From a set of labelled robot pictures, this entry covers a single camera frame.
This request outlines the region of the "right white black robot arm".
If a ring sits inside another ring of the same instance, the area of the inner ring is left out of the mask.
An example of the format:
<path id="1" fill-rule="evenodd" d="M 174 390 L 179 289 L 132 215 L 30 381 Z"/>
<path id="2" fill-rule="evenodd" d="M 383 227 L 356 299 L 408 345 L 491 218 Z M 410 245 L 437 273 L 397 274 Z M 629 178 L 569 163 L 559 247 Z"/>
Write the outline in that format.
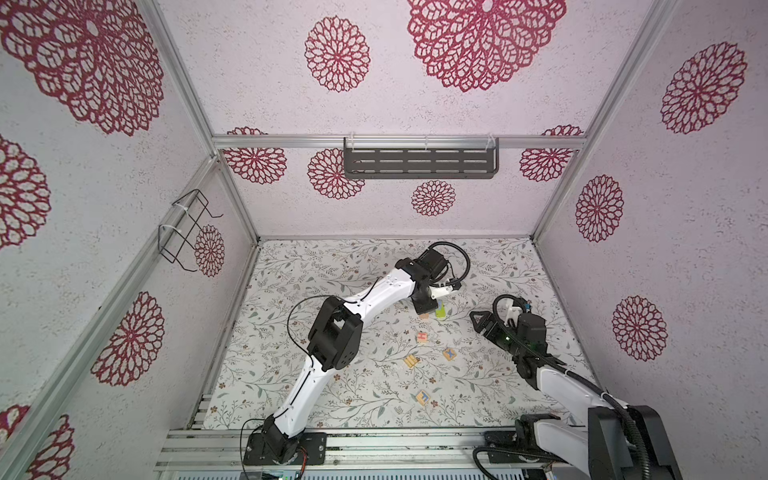
<path id="1" fill-rule="evenodd" d="M 497 296 L 490 309 L 469 314 L 476 333 L 510 354 L 519 376 L 560 403 L 574 424 L 554 414 L 526 414 L 515 424 L 514 440 L 472 451 L 475 466 L 490 457 L 566 463 L 591 479 L 679 479 L 681 470 L 660 414 L 647 405 L 618 400 L 550 354 L 547 327 L 530 303 Z"/>

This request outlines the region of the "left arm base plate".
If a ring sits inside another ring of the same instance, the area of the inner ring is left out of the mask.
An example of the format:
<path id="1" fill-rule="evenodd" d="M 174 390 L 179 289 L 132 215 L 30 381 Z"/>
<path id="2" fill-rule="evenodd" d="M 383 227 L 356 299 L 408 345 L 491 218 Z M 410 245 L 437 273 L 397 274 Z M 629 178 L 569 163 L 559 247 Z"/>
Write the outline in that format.
<path id="1" fill-rule="evenodd" d="M 323 465 L 326 443 L 326 433 L 303 433 L 288 440 L 272 440 L 266 434 L 253 433 L 246 446 L 244 465 Z"/>

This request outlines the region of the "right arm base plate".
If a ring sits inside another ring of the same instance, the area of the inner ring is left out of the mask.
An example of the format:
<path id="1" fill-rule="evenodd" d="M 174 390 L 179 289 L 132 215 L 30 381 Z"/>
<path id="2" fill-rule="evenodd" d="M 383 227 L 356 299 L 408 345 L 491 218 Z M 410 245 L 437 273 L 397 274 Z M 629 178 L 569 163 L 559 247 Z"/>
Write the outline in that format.
<path id="1" fill-rule="evenodd" d="M 525 434 L 515 430 L 488 430 L 483 433 L 484 446 L 491 449 L 492 464 L 518 462 L 559 462 L 561 458 L 539 448 Z"/>

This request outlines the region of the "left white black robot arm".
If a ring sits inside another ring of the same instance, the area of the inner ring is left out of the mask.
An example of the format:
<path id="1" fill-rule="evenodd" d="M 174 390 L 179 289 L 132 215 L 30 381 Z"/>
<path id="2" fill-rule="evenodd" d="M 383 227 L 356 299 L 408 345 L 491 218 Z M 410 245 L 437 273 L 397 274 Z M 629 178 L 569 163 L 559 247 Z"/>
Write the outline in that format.
<path id="1" fill-rule="evenodd" d="M 309 329 L 302 370 L 285 401 L 267 416 L 257 439 L 277 464 L 286 464 L 300 451 L 310 413 L 330 378 L 357 356 L 366 324 L 392 305 L 410 300 L 418 315 L 435 311 L 438 300 L 462 287 L 470 273 L 467 252 L 449 241 L 430 244 L 415 259 L 403 258 L 365 291 L 348 298 L 323 298 Z"/>

